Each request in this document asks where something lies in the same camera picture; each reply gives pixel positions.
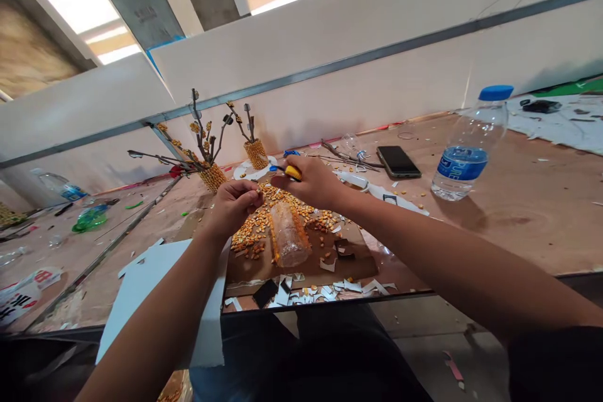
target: plastic container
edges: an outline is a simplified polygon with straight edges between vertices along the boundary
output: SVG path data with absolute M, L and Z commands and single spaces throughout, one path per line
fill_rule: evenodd
M 79 217 L 77 217 L 77 223 L 73 225 L 71 230 L 73 232 L 86 232 L 91 229 L 95 229 L 107 221 L 105 211 L 109 208 L 106 204 L 91 207 L 83 211 Z
M 308 236 L 299 215 L 287 201 L 279 201 L 270 209 L 270 231 L 274 258 L 279 267 L 295 267 L 308 259 Z
M 458 201 L 473 188 L 507 130 L 506 99 L 512 92 L 509 85 L 484 88 L 477 105 L 459 117 L 433 177 L 435 195 Z
M 48 173 L 40 168 L 34 168 L 30 172 L 38 177 L 44 187 L 49 189 L 51 192 L 61 195 L 68 201 L 77 201 L 78 199 L 84 198 L 88 195 L 88 193 L 83 191 L 77 185 L 70 183 L 62 176 L 54 173 Z

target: corn kernel vase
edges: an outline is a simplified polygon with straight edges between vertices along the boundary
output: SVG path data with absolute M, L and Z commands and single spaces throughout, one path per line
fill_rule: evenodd
M 244 147 L 254 169 L 261 170 L 268 165 L 268 156 L 266 156 L 264 145 L 259 138 L 256 138 L 253 143 L 246 141 Z
M 218 188 L 227 181 L 222 170 L 215 163 L 204 171 L 200 171 L 199 177 L 205 183 L 205 186 L 212 192 L 217 193 Z

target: phone screen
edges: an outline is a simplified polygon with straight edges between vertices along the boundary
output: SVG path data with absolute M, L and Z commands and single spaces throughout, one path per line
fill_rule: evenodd
M 399 146 L 379 146 L 378 151 L 392 173 L 418 173 L 419 169 Z

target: plywood table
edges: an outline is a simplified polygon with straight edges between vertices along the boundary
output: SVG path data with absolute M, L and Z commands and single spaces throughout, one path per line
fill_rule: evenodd
M 422 178 L 400 181 L 396 188 L 392 187 L 394 180 L 384 171 L 367 171 L 361 176 L 392 192 L 400 194 L 406 191 L 403 197 L 423 204 L 432 217 L 478 234 L 534 262 L 552 275 L 603 271 L 599 232 L 603 224 L 603 208 L 592 204 L 603 201 L 603 158 L 553 146 L 546 141 L 528 141 L 525 135 L 510 131 L 493 153 L 475 190 L 459 202 L 446 202 L 435 197 L 430 186 L 456 119 L 455 115 L 446 115 L 416 122 L 410 128 L 401 126 L 359 134 L 362 147 L 372 156 L 370 160 L 377 160 L 377 146 L 400 145 L 423 172 Z M 411 139 L 398 137 L 400 132 L 408 131 L 410 134 L 402 136 L 408 138 L 411 135 Z M 308 156 L 330 156 L 323 148 L 304 147 L 300 151 Z M 339 170 L 347 169 L 340 163 L 331 165 L 339 166 Z M 226 174 L 230 177 L 232 173 L 228 171 Z M 51 317 L 34 325 L 30 332 L 54 332 L 65 323 L 102 331 L 121 284 L 117 272 L 130 262 L 131 253 L 143 252 L 160 237 L 172 241 L 190 236 L 194 227 L 190 227 L 189 219 L 189 231 L 183 232 L 181 228 L 187 220 L 180 214 L 195 211 L 201 216 L 204 209 L 212 204 L 211 200 L 198 177 L 193 175 L 189 180 L 182 179 L 83 282 L 72 298 Z M 390 250 L 365 230 L 362 233 L 379 268 L 375 278 L 381 283 L 394 283 L 397 287 L 397 290 L 389 290 L 391 296 L 414 296 L 430 291 Z M 358 296 L 354 293 L 342 295 L 344 298 Z M 369 301 L 382 299 L 381 296 L 363 298 Z M 239 301 L 245 310 L 258 309 L 250 296 L 240 297 Z M 234 306 L 230 305 L 224 312 L 233 310 Z
M 44 289 L 42 299 L 26 314 L 8 325 L 3 334 L 19 334 L 24 332 L 46 309 L 64 294 L 72 285 L 81 280 L 94 266 L 95 261 L 111 251 L 115 241 L 132 224 L 137 216 L 153 204 L 172 183 L 171 178 L 161 178 L 153 182 L 126 190 L 115 191 L 97 198 L 119 202 L 107 212 L 107 222 L 93 231 L 76 234 L 71 231 L 77 217 L 86 208 L 74 203 L 64 214 L 55 217 L 59 209 L 43 212 L 35 219 L 36 228 L 27 236 L 0 244 L 0 254 L 26 247 L 26 254 L 12 263 L 0 268 L 0 287 L 6 287 L 44 268 L 55 267 L 63 271 L 60 281 Z M 143 202 L 134 209 L 125 209 L 128 205 Z M 62 243 L 58 247 L 50 247 L 50 239 L 60 236 Z

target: bottle label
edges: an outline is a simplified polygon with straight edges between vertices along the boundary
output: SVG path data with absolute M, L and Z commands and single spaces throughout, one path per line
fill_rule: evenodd
M 479 177 L 488 161 L 483 162 L 466 162 L 459 160 L 451 160 L 442 155 L 440 164 L 438 165 L 438 173 L 454 180 L 474 180 Z
M 83 191 L 76 185 L 69 185 L 65 187 L 65 190 L 61 193 L 61 196 L 69 201 L 77 201 L 80 198 L 84 198 L 88 193 Z

